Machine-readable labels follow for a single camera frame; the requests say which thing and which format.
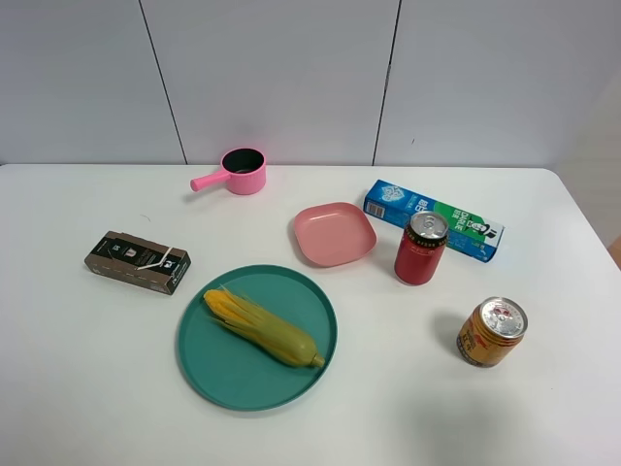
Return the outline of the gold energy drink can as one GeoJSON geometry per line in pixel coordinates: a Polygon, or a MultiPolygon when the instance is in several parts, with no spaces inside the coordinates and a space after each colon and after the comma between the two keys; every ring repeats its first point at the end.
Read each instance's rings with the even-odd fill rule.
{"type": "Polygon", "coordinates": [[[460,329],[456,346],[471,365],[498,365],[524,338],[528,318],[514,301],[500,296],[478,304],[460,329]]]}

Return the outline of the pink square plate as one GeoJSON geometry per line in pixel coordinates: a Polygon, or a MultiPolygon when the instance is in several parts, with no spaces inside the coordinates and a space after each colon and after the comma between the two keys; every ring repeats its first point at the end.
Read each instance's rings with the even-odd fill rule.
{"type": "Polygon", "coordinates": [[[304,257],[323,268],[357,261],[377,241],[363,211],[346,202],[303,209],[293,219],[293,232],[304,257]]]}

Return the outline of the pink toy saucepan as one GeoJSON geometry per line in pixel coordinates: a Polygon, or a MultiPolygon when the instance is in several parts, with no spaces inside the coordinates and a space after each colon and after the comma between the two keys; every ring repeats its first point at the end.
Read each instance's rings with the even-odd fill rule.
{"type": "Polygon", "coordinates": [[[266,158],[256,149],[239,148],[225,153],[220,169],[205,177],[190,181],[194,192],[224,183],[237,195],[251,195],[260,191],[266,183],[266,158]]]}

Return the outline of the yellow corn cob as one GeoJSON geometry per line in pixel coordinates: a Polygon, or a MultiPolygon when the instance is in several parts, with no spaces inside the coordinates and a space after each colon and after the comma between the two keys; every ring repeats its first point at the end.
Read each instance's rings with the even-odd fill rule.
{"type": "Polygon", "coordinates": [[[290,367],[323,368],[325,358],[315,340],[265,308],[227,288],[209,289],[203,299],[213,320],[290,367]]]}

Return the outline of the red soda can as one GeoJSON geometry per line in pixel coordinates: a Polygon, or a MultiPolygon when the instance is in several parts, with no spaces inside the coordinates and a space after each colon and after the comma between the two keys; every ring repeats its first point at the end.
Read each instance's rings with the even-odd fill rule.
{"type": "Polygon", "coordinates": [[[436,212],[423,211],[412,216],[395,259],[397,277],[410,285],[427,283],[438,268],[448,231],[446,219],[436,212]]]}

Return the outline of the blue green toothpaste box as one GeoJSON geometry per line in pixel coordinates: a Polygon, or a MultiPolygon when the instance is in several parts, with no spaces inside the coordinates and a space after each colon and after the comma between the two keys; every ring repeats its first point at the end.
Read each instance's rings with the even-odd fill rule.
{"type": "Polygon", "coordinates": [[[435,212],[448,222],[447,246],[483,263],[493,258],[505,231],[500,223],[383,180],[368,191],[363,211],[400,228],[415,214],[435,212]]]}

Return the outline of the teal round plate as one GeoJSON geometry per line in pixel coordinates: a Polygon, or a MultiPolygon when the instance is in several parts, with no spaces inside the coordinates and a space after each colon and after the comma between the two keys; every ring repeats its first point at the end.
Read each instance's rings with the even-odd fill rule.
{"type": "Polygon", "coordinates": [[[327,366],[288,366],[216,323],[204,294],[222,286],[310,334],[325,364],[336,350],[334,308],[315,282],[286,267],[248,265],[211,280],[180,319],[176,356],[188,384],[212,403],[240,412],[280,407],[305,394],[327,366]]]}

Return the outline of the dark brown cardboard box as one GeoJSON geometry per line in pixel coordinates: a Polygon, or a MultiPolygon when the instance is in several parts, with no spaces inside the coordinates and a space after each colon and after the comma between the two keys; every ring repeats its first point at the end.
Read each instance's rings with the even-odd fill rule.
{"type": "Polygon", "coordinates": [[[186,250],[109,231],[84,259],[94,274],[173,295],[191,266],[186,250]]]}

